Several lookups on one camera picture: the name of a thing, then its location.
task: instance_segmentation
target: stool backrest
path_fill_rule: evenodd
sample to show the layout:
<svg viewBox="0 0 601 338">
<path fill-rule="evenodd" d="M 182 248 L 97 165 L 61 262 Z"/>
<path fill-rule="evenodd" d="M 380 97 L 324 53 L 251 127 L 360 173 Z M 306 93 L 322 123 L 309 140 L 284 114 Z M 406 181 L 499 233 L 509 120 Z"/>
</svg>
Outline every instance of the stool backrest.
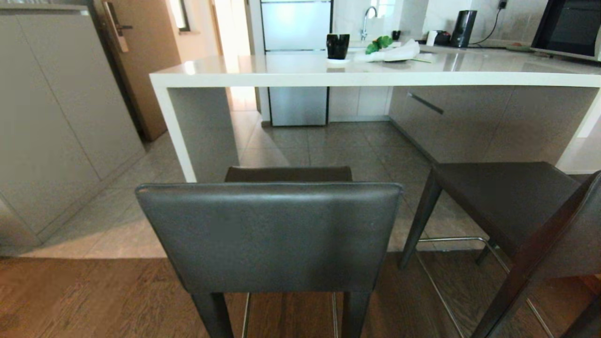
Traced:
<svg viewBox="0 0 601 338">
<path fill-rule="evenodd" d="M 204 292 L 371 292 L 395 183 L 143 185 L 138 201 L 183 286 Z"/>
<path fill-rule="evenodd" d="M 601 171 L 592 174 L 516 256 L 530 279 L 601 272 Z"/>
</svg>

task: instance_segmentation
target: coffee maker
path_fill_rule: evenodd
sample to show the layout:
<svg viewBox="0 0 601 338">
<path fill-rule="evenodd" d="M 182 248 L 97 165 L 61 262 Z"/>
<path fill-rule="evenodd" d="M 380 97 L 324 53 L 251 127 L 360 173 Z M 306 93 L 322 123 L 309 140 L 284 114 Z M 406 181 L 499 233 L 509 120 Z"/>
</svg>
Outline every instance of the coffee maker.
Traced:
<svg viewBox="0 0 601 338">
<path fill-rule="evenodd" d="M 459 11 L 455 30 L 451 36 L 450 45 L 453 47 L 466 48 L 469 45 L 469 38 L 472 35 L 474 22 L 476 21 L 478 11 Z"/>
</svg>

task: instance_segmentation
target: green leaves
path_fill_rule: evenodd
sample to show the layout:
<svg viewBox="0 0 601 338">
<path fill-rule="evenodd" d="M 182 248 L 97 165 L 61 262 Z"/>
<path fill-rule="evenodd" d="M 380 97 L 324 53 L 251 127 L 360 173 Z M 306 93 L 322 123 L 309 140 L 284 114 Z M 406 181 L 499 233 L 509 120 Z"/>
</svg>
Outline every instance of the green leaves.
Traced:
<svg viewBox="0 0 601 338">
<path fill-rule="evenodd" d="M 392 38 L 388 35 L 383 35 L 373 40 L 365 49 L 365 54 L 369 55 L 373 52 L 377 52 L 382 48 L 386 48 L 392 44 Z"/>
</svg>

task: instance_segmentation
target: microwave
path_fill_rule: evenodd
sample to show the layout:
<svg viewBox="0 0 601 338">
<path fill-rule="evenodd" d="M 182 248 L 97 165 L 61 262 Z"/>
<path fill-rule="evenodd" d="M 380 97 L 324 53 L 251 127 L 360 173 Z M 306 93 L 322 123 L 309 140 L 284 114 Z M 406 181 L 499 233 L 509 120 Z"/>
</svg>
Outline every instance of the microwave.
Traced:
<svg viewBox="0 0 601 338">
<path fill-rule="evenodd" d="M 601 0 L 549 0 L 532 49 L 601 62 Z"/>
</svg>

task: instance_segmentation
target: kitchen island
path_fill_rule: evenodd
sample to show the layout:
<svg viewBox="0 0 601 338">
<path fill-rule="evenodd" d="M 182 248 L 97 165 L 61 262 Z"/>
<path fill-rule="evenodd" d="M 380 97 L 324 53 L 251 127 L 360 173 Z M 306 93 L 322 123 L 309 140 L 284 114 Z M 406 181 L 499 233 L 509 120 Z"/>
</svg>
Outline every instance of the kitchen island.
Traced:
<svg viewBox="0 0 601 338">
<path fill-rule="evenodd" d="M 323 55 L 238 57 L 234 67 L 211 57 L 150 77 L 188 182 L 220 182 L 227 167 L 239 163 L 237 149 L 244 145 L 232 128 L 227 87 L 394 87 L 389 118 L 438 162 L 557 165 L 575 139 L 601 128 L 601 68 L 595 64 L 512 52 L 431 51 L 418 56 L 428 62 L 344 67 L 328 65 Z M 219 158 L 212 156 L 215 147 Z M 597 164 L 572 170 L 590 171 L 591 165 Z"/>
</svg>

